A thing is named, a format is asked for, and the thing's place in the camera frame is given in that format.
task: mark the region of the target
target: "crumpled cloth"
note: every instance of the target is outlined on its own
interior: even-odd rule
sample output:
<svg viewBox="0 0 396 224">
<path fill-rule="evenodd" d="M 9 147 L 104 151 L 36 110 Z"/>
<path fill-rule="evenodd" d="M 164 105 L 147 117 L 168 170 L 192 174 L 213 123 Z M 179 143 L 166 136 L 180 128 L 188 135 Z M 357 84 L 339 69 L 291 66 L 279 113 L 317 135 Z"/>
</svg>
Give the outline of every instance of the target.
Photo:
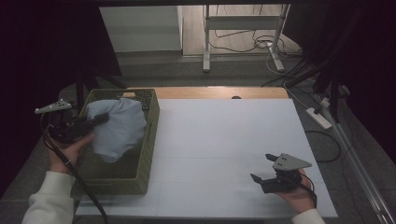
<svg viewBox="0 0 396 224">
<path fill-rule="evenodd" d="M 100 100 L 87 105 L 87 119 L 108 113 L 109 120 L 93 129 L 93 152 L 105 162 L 115 162 L 134 148 L 145 134 L 146 120 L 139 101 L 120 98 Z"/>
</svg>

